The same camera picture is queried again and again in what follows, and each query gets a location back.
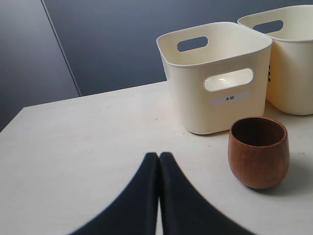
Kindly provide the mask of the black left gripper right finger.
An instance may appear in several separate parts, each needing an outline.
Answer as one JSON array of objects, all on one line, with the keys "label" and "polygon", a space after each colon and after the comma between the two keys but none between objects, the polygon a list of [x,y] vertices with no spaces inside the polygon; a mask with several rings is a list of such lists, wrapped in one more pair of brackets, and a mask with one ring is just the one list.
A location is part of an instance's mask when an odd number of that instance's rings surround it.
[{"label": "black left gripper right finger", "polygon": [[212,206],[189,182],[174,156],[160,161],[160,208],[165,235],[246,235],[247,230]]}]

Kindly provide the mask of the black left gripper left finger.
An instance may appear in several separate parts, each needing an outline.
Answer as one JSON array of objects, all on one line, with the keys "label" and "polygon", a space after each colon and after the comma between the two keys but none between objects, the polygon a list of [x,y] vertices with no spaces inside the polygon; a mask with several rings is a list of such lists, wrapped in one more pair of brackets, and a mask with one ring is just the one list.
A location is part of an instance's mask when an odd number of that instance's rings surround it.
[{"label": "black left gripper left finger", "polygon": [[157,214],[158,155],[149,152],[117,198],[72,234],[154,235]]}]

